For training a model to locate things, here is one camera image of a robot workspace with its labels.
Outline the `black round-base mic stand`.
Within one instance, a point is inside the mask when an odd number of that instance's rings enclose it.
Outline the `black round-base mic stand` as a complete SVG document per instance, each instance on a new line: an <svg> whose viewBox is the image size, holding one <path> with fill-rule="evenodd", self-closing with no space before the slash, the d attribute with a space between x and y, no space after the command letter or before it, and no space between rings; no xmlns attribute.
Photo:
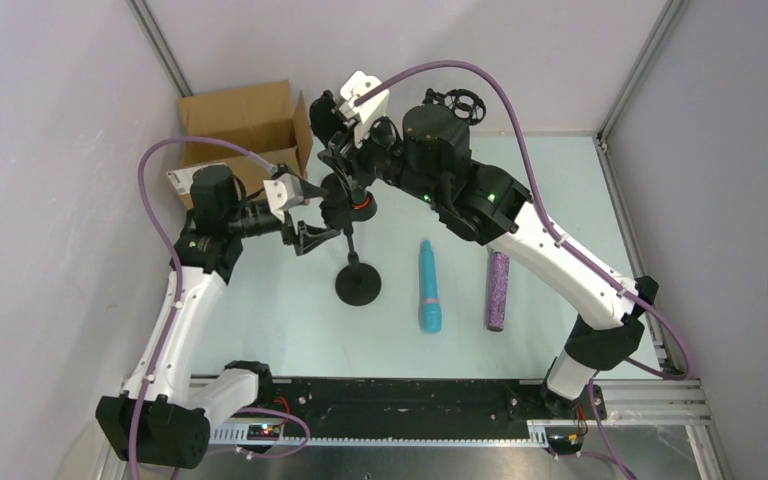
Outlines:
<svg viewBox="0 0 768 480"><path fill-rule="evenodd" d="M317 158L332 170L320 184L327 191L320 203L322 219L342 233L348 245L348 264L335 279L337 296L350 306L368 305L380 294L382 281L372 265L360 260L353 235L355 223L368 221L377 213L377 203L372 193L350 177L337 154L323 149Z"/></svg>

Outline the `black microphone orange end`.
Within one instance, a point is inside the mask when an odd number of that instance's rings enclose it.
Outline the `black microphone orange end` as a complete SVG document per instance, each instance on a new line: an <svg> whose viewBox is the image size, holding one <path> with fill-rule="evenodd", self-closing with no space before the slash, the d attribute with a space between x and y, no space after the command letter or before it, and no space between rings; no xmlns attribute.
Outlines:
<svg viewBox="0 0 768 480"><path fill-rule="evenodd" d="M353 123L346 125L330 90L311 103L309 119L314 137L323 146L317 158L331 169L320 183L327 191L320 203L322 219L328 227L350 234L354 223L368 221L377 212L368 190L373 176L361 169Z"/></svg>

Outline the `brown cardboard box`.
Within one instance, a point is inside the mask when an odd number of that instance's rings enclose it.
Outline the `brown cardboard box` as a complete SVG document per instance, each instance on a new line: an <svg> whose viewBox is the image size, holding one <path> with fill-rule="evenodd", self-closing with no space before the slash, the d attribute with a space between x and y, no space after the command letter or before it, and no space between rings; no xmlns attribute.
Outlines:
<svg viewBox="0 0 768 480"><path fill-rule="evenodd" d="M314 139L304 94L282 80L184 97L177 102L184 133L224 140L307 176ZM181 166L166 172L184 207L190 209L193 175L206 166L228 166L251 195L268 178L263 167L226 147L188 143Z"/></svg>

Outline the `teal microphone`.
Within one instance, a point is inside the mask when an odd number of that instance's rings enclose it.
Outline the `teal microphone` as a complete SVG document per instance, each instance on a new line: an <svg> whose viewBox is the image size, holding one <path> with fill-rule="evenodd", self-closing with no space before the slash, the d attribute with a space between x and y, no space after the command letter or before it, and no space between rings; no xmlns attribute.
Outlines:
<svg viewBox="0 0 768 480"><path fill-rule="evenodd" d="M419 250L420 320L426 333L442 330L443 315L438 293L436 261L430 240L423 240Z"/></svg>

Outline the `purple glitter microphone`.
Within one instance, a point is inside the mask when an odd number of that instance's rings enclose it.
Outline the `purple glitter microphone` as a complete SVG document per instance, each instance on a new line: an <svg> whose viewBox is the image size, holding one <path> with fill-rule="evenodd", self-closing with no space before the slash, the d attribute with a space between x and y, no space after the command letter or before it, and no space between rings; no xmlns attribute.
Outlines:
<svg viewBox="0 0 768 480"><path fill-rule="evenodd" d="M504 330L506 319L510 259L506 254L493 251L489 260L486 328L492 332Z"/></svg>

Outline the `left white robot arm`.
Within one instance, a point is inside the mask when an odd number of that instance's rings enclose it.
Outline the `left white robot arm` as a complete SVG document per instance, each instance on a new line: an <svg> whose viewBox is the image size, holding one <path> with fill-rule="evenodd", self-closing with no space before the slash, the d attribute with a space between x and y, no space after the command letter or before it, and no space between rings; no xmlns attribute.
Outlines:
<svg viewBox="0 0 768 480"><path fill-rule="evenodd" d="M286 167L263 183L264 198L250 199L222 164L197 170L192 207L171 250L164 303L144 354L117 396L104 396L95 417L118 457L142 464L193 469L204 458L213 430L240 409L274 397L269 367L233 361L217 378L192 391L196 349L212 311L228 286L245 238L277 232L303 255L336 236L329 228L293 222L290 209L328 192Z"/></svg>

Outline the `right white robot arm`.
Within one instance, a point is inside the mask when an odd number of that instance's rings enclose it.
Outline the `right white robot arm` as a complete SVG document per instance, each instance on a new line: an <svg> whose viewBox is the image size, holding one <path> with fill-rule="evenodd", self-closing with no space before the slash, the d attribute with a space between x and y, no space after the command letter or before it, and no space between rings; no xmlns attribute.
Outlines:
<svg viewBox="0 0 768 480"><path fill-rule="evenodd" d="M320 159L346 185L354 210L363 208L367 188L382 181L428 203L461 239L517 261L576 309L541 386L545 405L565 412L596 373L638 349L642 315L658 285L613 272L553 223L535 188L475 160L470 129L481 118L433 101L410 109L400 125L370 104L354 109L320 98L310 109L312 132L323 144Z"/></svg>

